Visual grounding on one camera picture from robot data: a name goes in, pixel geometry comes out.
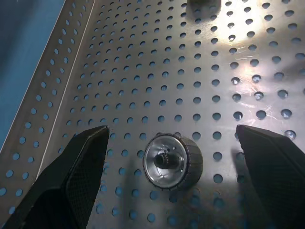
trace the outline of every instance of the metal surface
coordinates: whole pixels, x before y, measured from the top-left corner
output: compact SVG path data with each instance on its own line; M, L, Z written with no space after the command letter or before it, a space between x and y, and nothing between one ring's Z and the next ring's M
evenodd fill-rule
M158 154L167 153L179 158L175 169L160 169L154 164ZM160 136L149 143L144 155L144 169L147 177L156 186L169 188L176 186L186 173L187 154L182 143L172 136Z
M288 135L305 150L303 3L116 0L77 1L73 8L67 1L0 155L0 188L6 188L0 223L20 202L17 190L30 188L42 158L41 169L75 133L102 122L111 139L88 228L239 229L253 222L265 228L269 221L234 134L237 124L253 125ZM145 178L143 150L158 132L196 141L204 171L193 189L160 192Z

